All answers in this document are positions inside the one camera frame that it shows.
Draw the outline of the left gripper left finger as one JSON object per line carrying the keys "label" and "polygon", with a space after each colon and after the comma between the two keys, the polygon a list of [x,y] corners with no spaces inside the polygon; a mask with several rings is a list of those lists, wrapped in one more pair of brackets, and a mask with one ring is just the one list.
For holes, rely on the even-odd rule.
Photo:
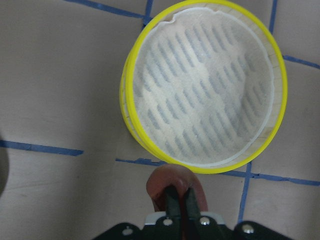
{"label": "left gripper left finger", "polygon": [[180,219],[181,209],[179,194],[176,188],[171,185],[165,188],[165,212],[170,219]]}

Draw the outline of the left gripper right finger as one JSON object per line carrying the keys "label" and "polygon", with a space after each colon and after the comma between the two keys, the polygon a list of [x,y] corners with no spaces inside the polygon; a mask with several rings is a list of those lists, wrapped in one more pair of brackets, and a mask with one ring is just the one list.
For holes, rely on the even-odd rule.
{"label": "left gripper right finger", "polygon": [[199,220],[201,211],[198,206],[195,191],[189,188],[184,195],[185,213],[188,220]]}

